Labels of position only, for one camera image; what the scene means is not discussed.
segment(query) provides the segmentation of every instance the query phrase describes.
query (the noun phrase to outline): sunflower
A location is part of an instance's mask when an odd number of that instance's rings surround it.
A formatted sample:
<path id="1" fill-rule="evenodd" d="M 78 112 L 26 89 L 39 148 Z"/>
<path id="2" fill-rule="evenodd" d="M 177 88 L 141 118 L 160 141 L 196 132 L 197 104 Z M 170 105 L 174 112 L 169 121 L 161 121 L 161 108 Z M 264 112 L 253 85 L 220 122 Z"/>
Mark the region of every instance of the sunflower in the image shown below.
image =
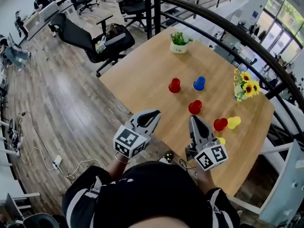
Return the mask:
<path id="1" fill-rule="evenodd" d="M 248 82 L 248 81 L 251 80 L 251 76 L 250 76 L 250 74 L 247 73 L 247 72 L 242 72 L 242 73 L 241 73 L 241 78 L 242 78 L 243 81 L 246 81 L 246 82 Z"/>
<path id="2" fill-rule="evenodd" d="M 257 81 L 252 81 L 253 89 L 255 91 L 255 94 L 258 95 L 258 93 L 261 91 L 260 85 Z"/>
<path id="3" fill-rule="evenodd" d="M 244 84 L 243 90 L 245 90 L 245 96 L 252 97 L 256 94 L 253 87 L 254 87 L 254 85 L 251 81 Z"/>

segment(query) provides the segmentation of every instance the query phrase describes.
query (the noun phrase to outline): glass railing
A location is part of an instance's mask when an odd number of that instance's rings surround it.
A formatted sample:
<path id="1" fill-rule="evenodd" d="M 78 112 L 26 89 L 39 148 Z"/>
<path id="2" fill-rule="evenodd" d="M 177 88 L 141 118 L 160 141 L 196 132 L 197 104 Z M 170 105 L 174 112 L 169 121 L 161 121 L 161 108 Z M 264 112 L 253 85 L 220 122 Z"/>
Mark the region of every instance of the glass railing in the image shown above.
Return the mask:
<path id="1" fill-rule="evenodd" d="M 179 31 L 185 28 L 194 33 L 194 39 L 199 39 L 203 44 L 213 49 L 235 67 L 242 71 L 250 72 L 260 86 L 264 89 L 266 97 L 275 106 L 275 113 L 269 134 L 276 135 L 279 140 L 273 142 L 274 146 L 290 143 L 294 139 L 304 149 L 304 98 L 299 91 L 291 74 L 286 72 L 278 60 L 273 57 L 264 47 L 252 38 L 244 29 L 244 26 L 232 24 L 219 14 L 204 7 L 208 2 L 213 7 L 230 0 L 145 0 L 147 17 L 147 37 L 160 33 L 168 26 L 174 26 Z M 205 27 L 196 23 L 196 19 L 206 19 L 217 29 L 206 31 Z M 246 48 L 248 54 L 253 55 L 243 57 L 235 48 L 239 43 Z M 260 68 L 257 61 L 264 62 L 267 68 Z M 297 107 L 286 100 L 284 95 L 288 94 Z"/>

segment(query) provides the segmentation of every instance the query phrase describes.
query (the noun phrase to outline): white flower pot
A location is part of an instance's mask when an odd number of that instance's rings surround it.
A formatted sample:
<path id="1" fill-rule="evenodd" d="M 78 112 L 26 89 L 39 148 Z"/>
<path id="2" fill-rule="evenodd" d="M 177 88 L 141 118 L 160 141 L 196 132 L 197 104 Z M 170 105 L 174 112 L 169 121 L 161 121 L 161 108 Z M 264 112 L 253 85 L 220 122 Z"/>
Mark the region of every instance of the white flower pot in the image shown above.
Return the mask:
<path id="1" fill-rule="evenodd" d="M 238 93 L 242 92 L 243 89 L 241 88 L 241 85 L 236 85 L 234 87 L 234 95 L 237 95 Z M 247 96 L 243 95 L 241 100 L 246 100 L 247 99 Z"/>
<path id="2" fill-rule="evenodd" d="M 187 51 L 187 45 L 179 46 L 179 45 L 175 45 L 173 41 L 171 41 L 170 51 L 177 54 L 183 54 Z"/>

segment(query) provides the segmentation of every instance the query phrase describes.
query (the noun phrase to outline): window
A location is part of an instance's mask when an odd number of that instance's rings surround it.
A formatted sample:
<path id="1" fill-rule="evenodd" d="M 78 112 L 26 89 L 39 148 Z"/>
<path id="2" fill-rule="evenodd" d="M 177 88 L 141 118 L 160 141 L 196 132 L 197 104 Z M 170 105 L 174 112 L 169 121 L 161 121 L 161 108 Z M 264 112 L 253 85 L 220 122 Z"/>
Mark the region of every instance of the window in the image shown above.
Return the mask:
<path id="1" fill-rule="evenodd" d="M 284 1 L 277 18 L 295 35 L 303 25 L 301 14 L 288 2 Z"/>
<path id="2" fill-rule="evenodd" d="M 304 43 L 304 26 L 300 29 L 300 31 L 295 36 L 299 42 L 303 45 Z"/>
<path id="3" fill-rule="evenodd" d="M 262 33 L 263 30 L 268 31 L 273 21 L 274 19 L 263 11 L 257 22 L 257 24 L 260 26 L 260 31 L 258 33 L 258 36 Z"/>
<path id="4" fill-rule="evenodd" d="M 268 0 L 265 9 L 267 9 L 274 16 L 277 16 L 280 8 L 282 7 L 284 0 Z"/>
<path id="5" fill-rule="evenodd" d="M 299 45 L 292 40 L 288 47 L 282 52 L 281 57 L 287 63 L 290 63 L 296 55 L 301 51 Z"/>

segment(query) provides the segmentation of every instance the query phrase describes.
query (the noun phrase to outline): wooden table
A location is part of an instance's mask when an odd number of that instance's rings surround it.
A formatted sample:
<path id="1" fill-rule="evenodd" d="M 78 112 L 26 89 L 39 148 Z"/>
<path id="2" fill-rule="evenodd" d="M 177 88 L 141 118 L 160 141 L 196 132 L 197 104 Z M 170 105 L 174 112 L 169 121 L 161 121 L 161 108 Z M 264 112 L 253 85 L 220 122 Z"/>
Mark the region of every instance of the wooden table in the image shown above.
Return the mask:
<path id="1" fill-rule="evenodd" d="M 198 116 L 213 126 L 217 118 L 240 116 L 235 129 L 215 132 L 226 139 L 229 160 L 212 169 L 215 183 L 233 196 L 244 182 L 259 155 L 273 116 L 274 107 L 259 94 L 241 103 L 233 98 L 234 67 L 200 42 L 189 44 L 186 54 L 170 52 L 168 28 L 154 36 L 100 77 L 106 87 L 132 113 L 147 109 L 161 111 L 155 134 L 176 154 L 185 159 L 190 143 L 189 103 L 199 99 Z M 206 78 L 205 89 L 196 91 L 193 82 Z M 173 78 L 181 81 L 181 91 L 173 94 L 168 85 Z"/>

